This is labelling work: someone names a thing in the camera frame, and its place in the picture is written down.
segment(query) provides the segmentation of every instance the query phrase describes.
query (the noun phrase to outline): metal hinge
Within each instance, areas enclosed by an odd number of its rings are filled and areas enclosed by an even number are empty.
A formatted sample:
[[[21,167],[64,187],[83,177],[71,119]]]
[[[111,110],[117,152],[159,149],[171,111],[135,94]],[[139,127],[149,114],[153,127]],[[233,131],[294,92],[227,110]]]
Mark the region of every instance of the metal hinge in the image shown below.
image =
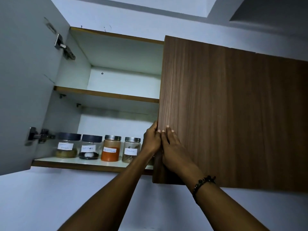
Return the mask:
[[[44,143],[46,140],[53,140],[55,138],[56,136],[50,134],[48,129],[42,129],[39,134],[35,127],[30,127],[25,145],[31,146],[34,140],[38,140],[38,143]]]
[[[76,57],[70,50],[70,48],[67,45],[64,45],[63,38],[60,34],[57,35],[57,39],[55,42],[56,49],[63,49],[63,55],[66,59],[70,58],[72,60],[75,60]]]

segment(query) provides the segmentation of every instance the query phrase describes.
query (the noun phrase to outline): person's left hand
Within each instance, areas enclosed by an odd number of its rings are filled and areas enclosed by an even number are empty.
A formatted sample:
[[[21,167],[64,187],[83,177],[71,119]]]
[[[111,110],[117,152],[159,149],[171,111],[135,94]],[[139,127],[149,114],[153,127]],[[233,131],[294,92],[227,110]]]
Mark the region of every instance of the person's left hand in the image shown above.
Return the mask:
[[[155,121],[150,128],[143,135],[143,144],[141,151],[145,154],[154,156],[161,145],[160,130],[157,130],[157,121]]]

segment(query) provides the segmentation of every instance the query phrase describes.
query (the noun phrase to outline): black beaded bracelet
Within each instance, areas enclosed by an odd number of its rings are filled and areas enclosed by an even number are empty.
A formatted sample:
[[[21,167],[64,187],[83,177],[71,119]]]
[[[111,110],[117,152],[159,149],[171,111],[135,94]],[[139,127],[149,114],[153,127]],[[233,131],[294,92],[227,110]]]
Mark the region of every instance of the black beaded bracelet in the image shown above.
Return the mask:
[[[208,175],[207,177],[205,177],[205,178],[203,178],[203,179],[200,179],[199,181],[198,181],[198,183],[195,185],[195,188],[193,189],[193,191],[192,191],[192,196],[193,196],[193,198],[194,198],[194,200],[195,200],[195,202],[196,202],[196,204],[198,204],[197,203],[197,200],[196,200],[196,193],[197,193],[197,191],[199,190],[199,188],[202,186],[202,185],[204,185],[205,183],[207,183],[207,182],[212,182],[212,183],[215,183],[215,180],[216,179],[216,176],[214,176],[213,178],[211,178],[211,176],[210,175]]]

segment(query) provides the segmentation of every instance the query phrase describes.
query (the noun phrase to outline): jar lid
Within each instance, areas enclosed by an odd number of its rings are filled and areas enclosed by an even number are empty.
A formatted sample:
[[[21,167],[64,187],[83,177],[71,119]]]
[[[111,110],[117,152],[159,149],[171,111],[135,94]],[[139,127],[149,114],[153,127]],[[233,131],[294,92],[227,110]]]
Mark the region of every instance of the jar lid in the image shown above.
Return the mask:
[[[83,142],[90,142],[90,143],[101,143],[103,137],[97,135],[82,135]]]
[[[137,143],[140,143],[140,142],[141,142],[141,139],[139,139],[139,138],[133,138],[133,137],[125,137],[125,141],[127,141],[127,142],[137,142]]]
[[[65,133],[65,132],[60,132],[58,134],[59,140],[79,141],[80,138],[81,138],[81,134],[73,134],[73,133]]]
[[[106,140],[116,140],[116,141],[121,141],[121,136],[114,136],[114,135],[105,135]]]

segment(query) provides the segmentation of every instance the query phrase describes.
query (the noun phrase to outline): person's right arm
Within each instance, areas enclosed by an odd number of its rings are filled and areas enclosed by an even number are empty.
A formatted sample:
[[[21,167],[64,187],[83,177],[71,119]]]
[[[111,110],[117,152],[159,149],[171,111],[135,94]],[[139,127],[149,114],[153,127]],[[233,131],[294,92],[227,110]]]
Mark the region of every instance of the person's right arm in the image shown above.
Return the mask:
[[[205,177],[181,145],[179,138],[169,126],[162,131],[163,163],[176,173],[190,192],[198,180]],[[214,231],[268,231],[253,215],[227,195],[216,184],[206,182],[196,193],[196,201]]]

